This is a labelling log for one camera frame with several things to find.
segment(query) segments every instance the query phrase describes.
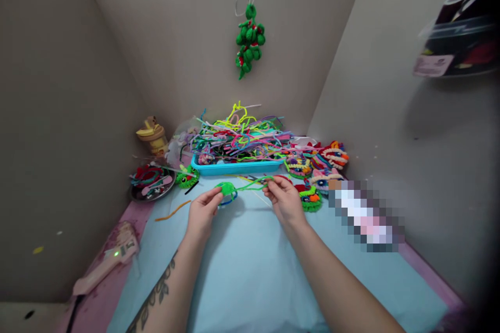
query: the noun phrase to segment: forearm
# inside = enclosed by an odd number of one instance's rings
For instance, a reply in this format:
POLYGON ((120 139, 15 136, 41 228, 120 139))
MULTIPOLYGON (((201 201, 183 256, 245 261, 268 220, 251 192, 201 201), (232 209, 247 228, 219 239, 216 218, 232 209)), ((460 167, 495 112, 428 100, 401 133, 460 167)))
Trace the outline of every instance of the forearm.
POLYGON ((186 234, 127 332, 185 332, 205 240, 186 234))
POLYGON ((397 321, 308 225, 284 230, 332 331, 404 332, 397 321))

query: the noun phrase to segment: plastic container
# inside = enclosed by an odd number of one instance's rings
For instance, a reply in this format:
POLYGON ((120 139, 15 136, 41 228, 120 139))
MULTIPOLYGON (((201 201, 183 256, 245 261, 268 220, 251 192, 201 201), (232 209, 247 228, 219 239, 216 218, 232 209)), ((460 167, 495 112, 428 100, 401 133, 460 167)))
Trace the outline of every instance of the plastic container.
POLYGON ((146 127, 136 132, 137 137, 149 148, 156 157, 163 157, 168 151, 168 141, 165 137, 165 129, 156 123, 156 117, 149 116, 144 124, 146 127))
POLYGON ((491 17, 434 25, 414 75, 450 77, 481 74, 498 67, 497 27, 491 17))
POLYGON ((248 174, 248 173, 272 173, 280 168, 284 160, 251 161, 244 163, 210 164, 199 165, 193 155, 191 166, 198 169, 200 175, 222 175, 222 174, 248 174))

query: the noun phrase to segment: pink craft creature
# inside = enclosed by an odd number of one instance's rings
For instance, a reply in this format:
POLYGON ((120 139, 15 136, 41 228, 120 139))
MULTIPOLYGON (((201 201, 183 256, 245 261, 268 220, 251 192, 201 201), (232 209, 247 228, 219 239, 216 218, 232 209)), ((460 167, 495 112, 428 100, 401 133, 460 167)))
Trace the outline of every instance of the pink craft creature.
POLYGON ((332 170, 324 169, 322 171, 313 169, 312 173, 312 178, 309 179, 309 183, 315 186, 323 195, 328 195, 329 180, 344 180, 344 177, 342 177, 335 168, 332 168, 332 170))

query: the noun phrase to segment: tattoo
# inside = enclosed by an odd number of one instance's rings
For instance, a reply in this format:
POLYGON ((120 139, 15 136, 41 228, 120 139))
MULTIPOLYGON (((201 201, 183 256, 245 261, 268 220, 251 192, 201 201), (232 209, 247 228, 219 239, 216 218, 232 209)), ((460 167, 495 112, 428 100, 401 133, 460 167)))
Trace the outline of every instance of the tattoo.
POLYGON ((132 321, 132 324, 130 324, 129 328, 127 329, 127 333, 136 333, 137 331, 137 324, 139 320, 141 321, 141 330, 144 330, 144 326, 146 325, 147 318, 149 317, 149 308, 153 307, 156 303, 156 296, 158 295, 158 304, 161 304, 163 301, 163 298, 168 295, 168 285, 167 285, 167 280, 170 277, 170 273, 172 272, 172 269, 176 267, 176 262, 174 258, 177 255, 177 250, 175 254, 172 256, 172 260, 170 260, 170 263, 167 265, 167 268, 165 271, 162 273, 160 279, 156 283, 156 285, 153 287, 153 290, 151 290, 151 293, 147 296, 146 300, 142 304, 141 308, 139 309, 139 312, 135 316, 134 320, 132 321))

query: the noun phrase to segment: blue plastic tray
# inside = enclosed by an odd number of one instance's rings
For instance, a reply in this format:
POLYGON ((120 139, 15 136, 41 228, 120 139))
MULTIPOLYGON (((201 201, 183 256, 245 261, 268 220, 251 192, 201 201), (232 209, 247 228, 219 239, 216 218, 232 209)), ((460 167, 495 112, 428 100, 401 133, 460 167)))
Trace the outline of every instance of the blue plastic tray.
POLYGON ((247 173, 271 173, 279 169, 284 160, 277 161, 251 161, 232 164, 210 164, 199 165, 196 155, 193 155, 191 166, 198 169, 200 175, 222 175, 222 174, 247 174, 247 173))

